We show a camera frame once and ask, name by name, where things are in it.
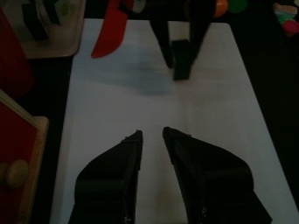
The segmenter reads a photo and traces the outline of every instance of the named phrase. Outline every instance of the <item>colorful object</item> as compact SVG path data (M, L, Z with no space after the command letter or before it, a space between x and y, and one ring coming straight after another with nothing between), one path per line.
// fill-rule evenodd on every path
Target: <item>colorful object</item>
M111 54L122 45L127 29L127 14L119 9L120 0L110 0L107 15L98 36L98 43L91 53L92 58ZM126 7L132 9L134 0L126 1Z

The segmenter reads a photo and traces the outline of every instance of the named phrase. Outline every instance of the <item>orange object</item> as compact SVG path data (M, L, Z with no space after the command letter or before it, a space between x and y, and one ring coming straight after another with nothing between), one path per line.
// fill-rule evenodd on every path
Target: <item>orange object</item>
M228 7L230 7L228 0L218 0L214 17L215 18L222 17L227 13Z

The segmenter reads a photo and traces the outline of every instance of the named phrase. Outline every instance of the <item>white surface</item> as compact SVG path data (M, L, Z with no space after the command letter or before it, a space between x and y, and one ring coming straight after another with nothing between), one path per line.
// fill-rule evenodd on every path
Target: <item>white surface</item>
M86 20L74 60L51 224L68 223L80 170L136 130L144 132L136 224L187 223L164 126L243 158L272 223L299 223L230 26L212 24L184 81L172 80L147 21L130 21L120 48L92 59L100 26L102 20ZM186 23L172 23L171 30L174 37L187 37Z

